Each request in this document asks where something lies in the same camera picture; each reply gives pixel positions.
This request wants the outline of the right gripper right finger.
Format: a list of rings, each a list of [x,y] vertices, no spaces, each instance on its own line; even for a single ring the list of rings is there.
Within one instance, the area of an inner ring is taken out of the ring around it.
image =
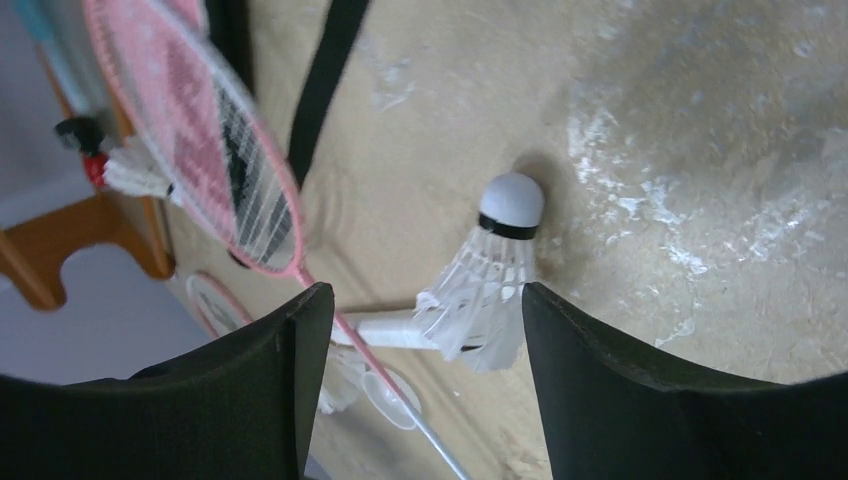
[[[777,384],[657,349],[525,285],[529,362],[556,479],[843,479],[847,377]]]

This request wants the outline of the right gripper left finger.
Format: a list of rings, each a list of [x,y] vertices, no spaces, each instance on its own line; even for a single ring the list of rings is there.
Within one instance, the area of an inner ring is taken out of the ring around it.
[[[127,379],[1,380],[5,479],[301,479],[335,298],[275,311]]]

